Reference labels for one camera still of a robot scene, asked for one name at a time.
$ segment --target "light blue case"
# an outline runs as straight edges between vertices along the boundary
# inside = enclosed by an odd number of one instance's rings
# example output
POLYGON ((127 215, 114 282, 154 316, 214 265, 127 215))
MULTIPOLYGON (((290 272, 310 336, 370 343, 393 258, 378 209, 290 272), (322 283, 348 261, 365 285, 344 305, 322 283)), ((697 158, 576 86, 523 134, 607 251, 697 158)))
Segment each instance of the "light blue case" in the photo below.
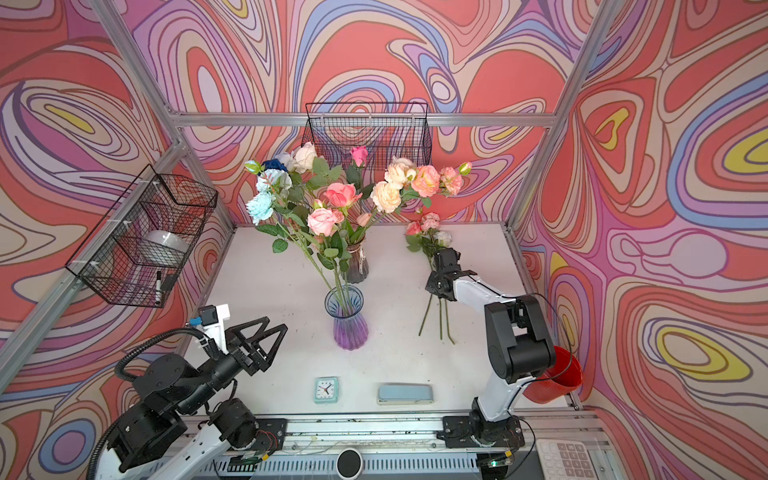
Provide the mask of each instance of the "light blue case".
POLYGON ((379 387, 379 405, 432 403, 432 387, 412 383, 385 383, 379 387))

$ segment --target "artificial flower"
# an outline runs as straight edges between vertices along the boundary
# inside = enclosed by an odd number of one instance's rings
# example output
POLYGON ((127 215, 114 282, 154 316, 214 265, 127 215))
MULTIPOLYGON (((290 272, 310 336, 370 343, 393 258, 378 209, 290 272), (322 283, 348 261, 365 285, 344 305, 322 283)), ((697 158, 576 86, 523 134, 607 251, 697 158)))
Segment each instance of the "artificial flower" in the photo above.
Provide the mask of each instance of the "artificial flower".
POLYGON ((389 164, 384 172, 384 180, 387 180, 394 188, 400 190, 406 185, 408 168, 403 164, 389 164))
POLYGON ((435 243, 443 248, 450 247, 451 242, 453 241, 451 234, 442 230, 440 230, 438 233, 435 233, 432 237, 435 239, 435 243))
POLYGON ((349 151, 349 154, 352 155, 352 159, 355 161, 355 165, 361 168, 366 166, 366 160, 368 160, 367 148, 353 147, 353 149, 349 151))
POLYGON ((371 193, 371 200, 379 210, 390 214, 400 206, 400 189, 385 181, 378 182, 371 193))
POLYGON ((458 195, 458 192, 462 189, 462 176, 456 171, 454 167, 445 167, 440 170, 440 181, 445 185, 445 189, 451 195, 458 195))
POLYGON ((367 225, 369 221, 371 221, 371 214, 366 213, 357 216, 357 224, 361 227, 367 225))
POLYGON ((330 237, 337 223, 344 221, 344 214, 338 210, 318 208, 306 218, 306 225, 315 235, 330 237))
POLYGON ((431 197, 440 191, 440 173, 432 165, 419 167, 419 173, 411 182, 411 187, 419 196, 431 197))
POLYGON ((261 220, 266 220, 272 217, 274 210, 272 209, 273 195, 270 192, 261 192, 256 195, 250 202, 245 204, 248 209, 248 214, 253 218, 253 223, 258 225, 261 220))
POLYGON ((440 216, 435 212, 430 212, 422 217, 422 230, 426 232, 430 228, 440 228, 440 216))
POLYGON ((469 175, 472 171, 472 162, 464 162, 458 167, 458 172, 462 175, 469 175))
POLYGON ((264 170, 282 170, 282 171, 288 171, 288 168, 283 165, 283 162, 278 160, 277 158, 273 158, 272 160, 265 161, 261 164, 262 167, 264 167, 264 170))
POLYGON ((354 185, 340 182, 330 184, 324 195, 333 207, 349 207, 362 197, 362 194, 355 195, 354 185))
POLYGON ((277 192, 279 194, 280 192, 291 188, 292 185, 293 182, 288 176, 287 170, 276 170, 274 168, 265 170, 256 180, 256 190, 260 193, 277 192))
POLYGON ((296 153, 293 155, 296 172, 298 174, 303 174, 308 170, 312 170, 312 164, 315 161, 315 157, 317 157, 315 146, 312 145, 311 141, 306 142, 304 146, 296 150, 296 153))
POLYGON ((408 227, 406 228, 406 235, 418 235, 422 232, 422 226, 419 225, 419 222, 411 222, 408 224, 408 227))

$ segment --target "peach rose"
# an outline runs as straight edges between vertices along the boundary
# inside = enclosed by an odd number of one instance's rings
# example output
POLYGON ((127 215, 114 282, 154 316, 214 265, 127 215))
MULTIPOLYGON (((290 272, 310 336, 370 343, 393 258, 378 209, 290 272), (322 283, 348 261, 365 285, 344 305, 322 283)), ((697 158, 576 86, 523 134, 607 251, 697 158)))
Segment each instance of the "peach rose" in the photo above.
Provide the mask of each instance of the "peach rose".
POLYGON ((385 214, 390 214, 400 206, 400 189, 385 181, 378 182, 371 193, 373 203, 385 214))
POLYGON ((421 197, 431 197, 440 191, 440 173, 432 165, 419 167, 411 187, 421 197))
POLYGON ((318 208, 306 218, 306 225, 315 235, 330 237, 337 223, 344 221, 344 214, 338 210, 318 208))
POLYGON ((422 232, 422 227, 419 222, 411 222, 406 228, 406 235, 417 235, 422 232))
POLYGON ((355 195, 354 185, 339 182, 330 184, 324 195, 332 207, 348 207, 362 197, 362 194, 355 195))
POLYGON ((445 189, 451 195, 458 195, 464 184, 462 176, 458 174, 454 167, 445 167, 440 171, 440 180, 445 185, 445 189))
POLYGON ((360 214, 357 216, 357 224, 364 227, 371 221, 371 214, 360 214))

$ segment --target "wire mesh basket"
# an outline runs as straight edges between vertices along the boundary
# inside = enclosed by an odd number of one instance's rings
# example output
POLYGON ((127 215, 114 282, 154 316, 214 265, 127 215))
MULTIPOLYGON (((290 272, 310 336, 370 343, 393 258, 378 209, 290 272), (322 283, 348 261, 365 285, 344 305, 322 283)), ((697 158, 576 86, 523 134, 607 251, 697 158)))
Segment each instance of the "wire mesh basket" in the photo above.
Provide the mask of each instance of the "wire mesh basket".
POLYGON ((315 144, 331 166, 348 167, 349 151, 362 146, 374 170, 385 170, 392 157, 408 158, 417 166, 432 162, 425 102, 315 102, 305 108, 302 144, 315 144))
POLYGON ((161 308, 217 199, 188 177, 155 174, 84 266, 67 268, 107 303, 161 308))

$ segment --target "red bucket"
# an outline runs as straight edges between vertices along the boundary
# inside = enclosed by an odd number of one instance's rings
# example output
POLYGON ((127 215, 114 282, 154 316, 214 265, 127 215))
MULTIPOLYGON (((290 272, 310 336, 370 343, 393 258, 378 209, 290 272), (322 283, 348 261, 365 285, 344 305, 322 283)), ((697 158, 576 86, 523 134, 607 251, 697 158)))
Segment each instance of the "red bucket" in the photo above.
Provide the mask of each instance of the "red bucket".
POLYGON ((557 397, 573 392, 584 381, 584 373, 581 371, 581 365, 575 356, 566 349, 556 346, 554 357, 554 366, 539 377, 547 380, 533 382, 523 391, 523 395, 533 402, 549 403, 557 397))

